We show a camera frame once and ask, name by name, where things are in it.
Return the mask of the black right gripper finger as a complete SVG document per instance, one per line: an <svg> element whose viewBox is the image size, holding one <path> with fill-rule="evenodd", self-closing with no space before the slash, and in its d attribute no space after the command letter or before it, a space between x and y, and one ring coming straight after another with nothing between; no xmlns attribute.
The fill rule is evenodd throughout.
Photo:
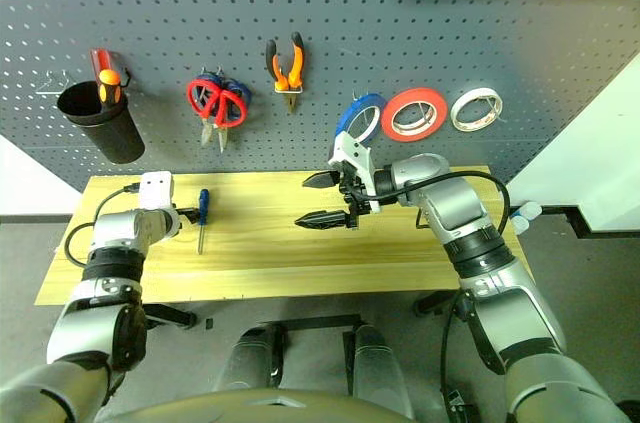
<svg viewBox="0 0 640 423"><path fill-rule="evenodd" d="M336 170L326 170L312 174L307 177L303 183L303 187L324 189L336 186L341 181L341 172Z"/></svg>
<svg viewBox="0 0 640 423"><path fill-rule="evenodd" d="M294 224L302 228L314 230L347 227L349 224L349 214L343 210L314 211L297 218Z"/></svg>

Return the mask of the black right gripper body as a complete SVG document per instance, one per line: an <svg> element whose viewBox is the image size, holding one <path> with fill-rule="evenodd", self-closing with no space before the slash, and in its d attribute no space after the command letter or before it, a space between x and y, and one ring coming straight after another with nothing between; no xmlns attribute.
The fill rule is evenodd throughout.
<svg viewBox="0 0 640 423"><path fill-rule="evenodd" d="M349 229L357 229L359 217L372 212L370 202L364 198L364 189L364 183L357 175L356 168L353 165L343 165L339 191L348 206L345 226Z"/></svg>

